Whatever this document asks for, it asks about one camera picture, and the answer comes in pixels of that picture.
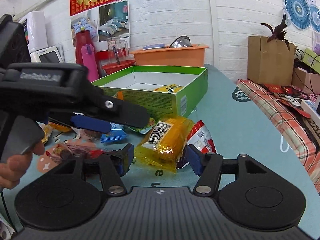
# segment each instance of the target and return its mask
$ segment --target brown cardboard box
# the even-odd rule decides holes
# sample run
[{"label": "brown cardboard box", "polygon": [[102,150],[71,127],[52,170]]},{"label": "brown cardboard box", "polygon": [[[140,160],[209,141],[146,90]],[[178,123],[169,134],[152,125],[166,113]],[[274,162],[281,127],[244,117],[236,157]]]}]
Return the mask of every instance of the brown cardboard box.
[{"label": "brown cardboard box", "polygon": [[312,74],[312,73],[309,74],[306,71],[300,70],[298,68],[294,68],[291,84],[293,86],[300,88],[303,92],[307,94],[312,94],[312,91],[308,89],[308,87],[311,88],[310,78],[311,78],[311,84],[312,84],[312,89],[314,93],[320,94],[320,75],[319,74]]},{"label": "brown cardboard box", "polygon": [[289,51],[284,41],[267,43],[267,40],[263,36],[249,36],[248,79],[257,84],[291,85],[294,44],[290,43]]}]

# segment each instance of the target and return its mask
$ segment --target dark purple plant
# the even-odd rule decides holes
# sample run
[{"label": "dark purple plant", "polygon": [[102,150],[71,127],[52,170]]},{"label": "dark purple plant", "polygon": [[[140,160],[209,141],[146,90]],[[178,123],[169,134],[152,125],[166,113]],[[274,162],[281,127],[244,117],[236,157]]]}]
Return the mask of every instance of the dark purple plant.
[{"label": "dark purple plant", "polygon": [[269,37],[267,42],[270,42],[272,40],[284,41],[288,47],[288,50],[290,50],[289,41],[284,38],[284,36],[285,36],[284,28],[287,28],[287,25],[285,24],[285,19],[286,19],[286,16],[285,16],[285,14],[283,14],[282,22],[277,27],[275,27],[274,30],[272,29],[272,27],[269,24],[266,24],[266,23],[261,23],[261,24],[266,26],[272,32],[272,35]]}]

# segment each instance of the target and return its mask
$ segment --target silver rivet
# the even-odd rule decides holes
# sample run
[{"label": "silver rivet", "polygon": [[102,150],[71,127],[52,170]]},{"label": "silver rivet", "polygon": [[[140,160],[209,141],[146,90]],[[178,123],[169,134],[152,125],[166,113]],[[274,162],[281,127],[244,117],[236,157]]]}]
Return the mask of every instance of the silver rivet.
[{"label": "silver rivet", "polygon": [[111,186],[109,188],[109,192],[112,193],[112,194],[120,194],[124,191],[123,187],[121,186]]},{"label": "silver rivet", "polygon": [[206,194],[211,192],[211,188],[209,186],[198,186],[196,187],[196,192],[200,194]]},{"label": "silver rivet", "polygon": [[105,101],[105,104],[106,104],[107,108],[109,108],[109,109],[113,108],[113,103],[111,101],[107,100],[107,101]]}]

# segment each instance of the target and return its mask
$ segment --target red plastic basket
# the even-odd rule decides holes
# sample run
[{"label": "red plastic basket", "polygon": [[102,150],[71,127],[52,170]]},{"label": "red plastic basket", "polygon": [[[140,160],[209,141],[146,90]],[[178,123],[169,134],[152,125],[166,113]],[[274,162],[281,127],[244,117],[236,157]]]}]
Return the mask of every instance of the red plastic basket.
[{"label": "red plastic basket", "polygon": [[107,73],[107,75],[110,75],[114,72],[117,72],[119,70],[122,70],[122,69],[125,69],[125,68],[128,68],[128,67],[131,67],[133,66],[135,63],[135,60],[133,59],[130,59],[130,60],[126,60],[124,63],[122,63],[121,65],[117,65],[117,64],[112,64],[112,65],[104,65],[102,67],[102,69],[104,69],[104,71]]}]

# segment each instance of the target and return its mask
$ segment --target human hand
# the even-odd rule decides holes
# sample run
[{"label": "human hand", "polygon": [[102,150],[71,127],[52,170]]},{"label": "human hand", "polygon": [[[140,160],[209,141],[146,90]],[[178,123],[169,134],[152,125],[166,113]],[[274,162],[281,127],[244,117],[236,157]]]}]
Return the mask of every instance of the human hand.
[{"label": "human hand", "polygon": [[0,187],[12,189],[20,182],[21,177],[26,173],[32,161],[32,153],[42,155],[44,145],[42,142],[24,155],[13,155],[8,158],[7,163],[0,163]]}]

